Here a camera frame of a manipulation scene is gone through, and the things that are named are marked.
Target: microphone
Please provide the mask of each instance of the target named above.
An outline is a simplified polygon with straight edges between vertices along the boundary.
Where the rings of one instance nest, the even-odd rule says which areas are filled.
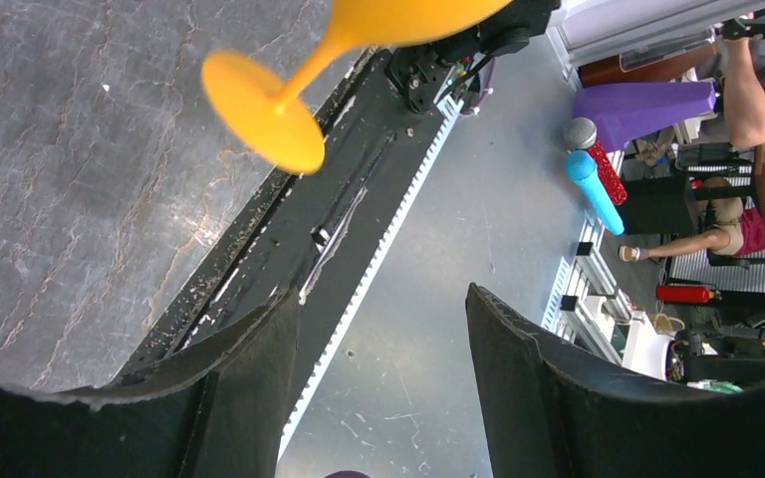
[[[571,150],[583,150],[597,163],[597,174],[612,203],[621,205],[629,195],[612,166],[606,150],[597,141],[597,125],[587,118],[575,118],[565,126],[565,143]]]
[[[597,162],[591,155],[582,150],[571,152],[565,162],[565,169],[570,180],[585,193],[606,228],[616,236],[623,234],[626,231],[623,218],[600,182]]]

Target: silver microphone head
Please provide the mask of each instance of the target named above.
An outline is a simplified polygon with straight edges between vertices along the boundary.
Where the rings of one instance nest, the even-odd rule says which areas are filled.
[[[597,125],[587,118],[574,118],[565,126],[565,144],[570,149],[588,149],[597,142]]]

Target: beige shorts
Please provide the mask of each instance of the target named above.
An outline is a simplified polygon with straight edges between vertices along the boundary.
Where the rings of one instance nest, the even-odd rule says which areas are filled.
[[[729,199],[716,199],[714,203],[714,215],[717,218],[717,229],[728,232],[730,241],[728,245],[715,254],[720,256],[733,256],[743,247],[743,231],[740,229],[740,216],[743,215],[743,202],[738,197]]]

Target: person's elbow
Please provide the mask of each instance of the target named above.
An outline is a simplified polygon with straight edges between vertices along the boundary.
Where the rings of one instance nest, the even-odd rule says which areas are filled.
[[[765,118],[758,121],[733,121],[728,125],[729,142],[747,148],[765,144]]]

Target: sandal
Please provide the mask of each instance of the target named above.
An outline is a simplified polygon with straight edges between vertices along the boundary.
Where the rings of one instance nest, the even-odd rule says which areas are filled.
[[[621,246],[618,255],[623,262],[637,262],[644,259],[643,249],[640,247]]]

